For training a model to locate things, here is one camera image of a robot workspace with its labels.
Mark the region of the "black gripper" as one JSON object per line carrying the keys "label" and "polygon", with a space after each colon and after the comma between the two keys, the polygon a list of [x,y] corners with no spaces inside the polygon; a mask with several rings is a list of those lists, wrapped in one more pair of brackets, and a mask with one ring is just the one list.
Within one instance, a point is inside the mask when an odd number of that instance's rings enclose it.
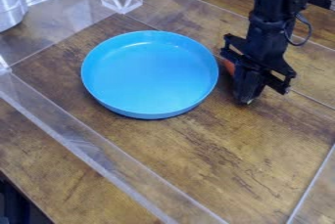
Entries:
{"label": "black gripper", "polygon": [[284,95],[298,75],[284,60],[295,19],[288,17],[272,22],[251,14],[249,21],[247,37],[225,34],[220,52],[236,66],[233,94],[240,104],[249,104],[266,86]]}

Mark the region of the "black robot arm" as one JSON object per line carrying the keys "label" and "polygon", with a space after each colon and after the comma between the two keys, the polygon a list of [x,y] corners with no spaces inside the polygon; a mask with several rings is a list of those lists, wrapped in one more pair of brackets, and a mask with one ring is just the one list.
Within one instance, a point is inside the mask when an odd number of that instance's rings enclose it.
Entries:
{"label": "black robot arm", "polygon": [[245,38],[225,34],[221,57],[233,65],[233,95],[240,104],[249,104],[266,86],[282,95],[291,88],[296,72],[284,60],[288,45],[302,46],[308,41],[291,39],[296,20],[311,27],[300,11],[307,0],[253,0],[249,29]]}

